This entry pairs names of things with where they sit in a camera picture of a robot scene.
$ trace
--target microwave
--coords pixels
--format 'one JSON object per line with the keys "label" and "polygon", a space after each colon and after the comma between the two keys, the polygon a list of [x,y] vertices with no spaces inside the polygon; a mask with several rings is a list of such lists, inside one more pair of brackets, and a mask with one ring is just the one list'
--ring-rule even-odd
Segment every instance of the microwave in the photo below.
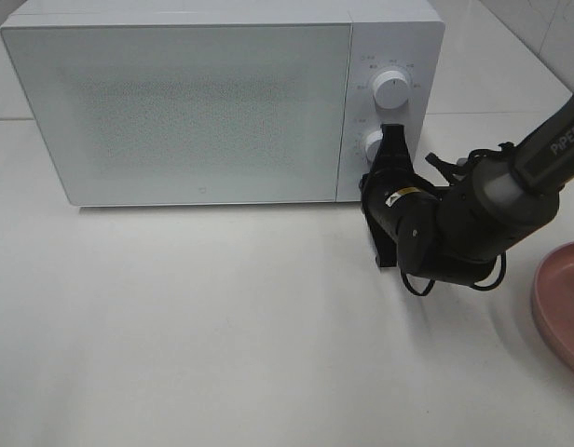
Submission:
{"label": "microwave", "polygon": [[360,200],[382,123],[417,147],[425,0],[28,0],[0,28],[69,202]]}

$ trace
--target pink bowl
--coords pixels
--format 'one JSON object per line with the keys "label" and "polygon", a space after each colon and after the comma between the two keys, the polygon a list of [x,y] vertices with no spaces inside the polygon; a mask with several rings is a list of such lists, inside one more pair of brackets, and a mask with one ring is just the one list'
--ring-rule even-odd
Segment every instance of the pink bowl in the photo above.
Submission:
{"label": "pink bowl", "polygon": [[541,262],[531,303],[541,336],[574,371],[574,242],[552,251]]}

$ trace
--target black robotic arm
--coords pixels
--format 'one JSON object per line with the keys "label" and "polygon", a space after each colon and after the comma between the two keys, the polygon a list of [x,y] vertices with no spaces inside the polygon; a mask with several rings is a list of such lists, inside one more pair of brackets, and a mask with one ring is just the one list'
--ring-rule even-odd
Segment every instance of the black robotic arm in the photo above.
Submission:
{"label": "black robotic arm", "polygon": [[[382,125],[383,140],[370,172],[360,182],[362,209],[380,267],[399,266],[415,294],[440,280],[490,290],[502,281],[505,251],[551,221],[559,191],[574,177],[574,94],[517,146],[471,151],[462,165],[426,159],[448,180],[434,186],[418,176],[403,126]],[[487,278],[497,257],[501,274]],[[432,282],[422,293],[406,275]]]}

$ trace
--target white countertop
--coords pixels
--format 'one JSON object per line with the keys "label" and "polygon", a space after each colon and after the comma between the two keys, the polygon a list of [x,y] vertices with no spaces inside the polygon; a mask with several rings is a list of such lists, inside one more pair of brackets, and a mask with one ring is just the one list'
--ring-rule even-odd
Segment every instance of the white countertop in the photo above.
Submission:
{"label": "white countertop", "polygon": [[[479,2],[434,3],[437,181],[429,151],[518,142],[568,92]],[[356,205],[71,207],[4,56],[0,446],[574,446],[574,374],[529,309],[574,182],[497,290],[416,298]]]}

